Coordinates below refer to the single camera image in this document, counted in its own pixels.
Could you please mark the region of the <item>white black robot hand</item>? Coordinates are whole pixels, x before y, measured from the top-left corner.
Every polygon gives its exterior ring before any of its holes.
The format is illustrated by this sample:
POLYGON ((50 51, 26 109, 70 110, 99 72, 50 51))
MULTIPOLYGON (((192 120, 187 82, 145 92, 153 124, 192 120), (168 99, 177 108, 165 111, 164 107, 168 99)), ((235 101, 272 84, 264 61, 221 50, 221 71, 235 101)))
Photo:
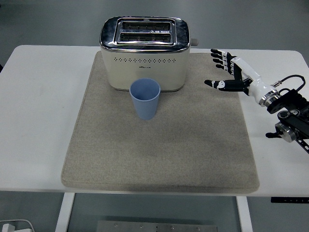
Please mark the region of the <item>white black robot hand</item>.
POLYGON ((205 80, 205 84, 220 91, 244 92, 254 97, 260 106, 269 106, 279 98, 275 87, 264 83, 261 76, 242 58, 228 52, 211 49, 216 68, 223 69, 234 77, 233 80, 205 80))

